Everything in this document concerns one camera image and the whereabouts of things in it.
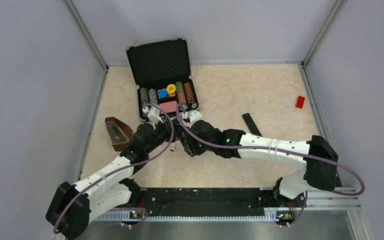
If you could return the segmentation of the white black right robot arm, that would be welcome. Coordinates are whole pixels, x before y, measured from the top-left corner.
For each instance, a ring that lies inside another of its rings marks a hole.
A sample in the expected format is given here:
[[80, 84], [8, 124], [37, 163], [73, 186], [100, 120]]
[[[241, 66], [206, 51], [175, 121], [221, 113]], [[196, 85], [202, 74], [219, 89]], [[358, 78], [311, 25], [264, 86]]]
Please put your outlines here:
[[265, 138], [237, 129], [221, 131], [199, 119], [187, 127], [180, 122], [183, 145], [190, 156], [207, 151], [225, 159], [259, 159], [295, 167], [280, 177], [273, 187], [273, 200], [287, 206], [293, 199], [310, 190], [334, 191], [338, 155], [322, 137], [308, 141]]

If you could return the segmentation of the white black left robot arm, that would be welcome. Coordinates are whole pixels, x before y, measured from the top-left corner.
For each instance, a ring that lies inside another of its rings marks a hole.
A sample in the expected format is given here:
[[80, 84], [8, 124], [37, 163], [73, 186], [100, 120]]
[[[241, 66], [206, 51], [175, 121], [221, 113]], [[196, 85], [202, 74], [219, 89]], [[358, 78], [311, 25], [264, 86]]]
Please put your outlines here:
[[112, 162], [89, 177], [61, 183], [46, 212], [54, 234], [68, 240], [78, 238], [97, 217], [121, 205], [134, 207], [140, 193], [129, 178], [152, 158], [149, 154], [175, 138], [175, 125], [169, 120], [155, 126], [143, 123], [133, 135], [133, 141]]

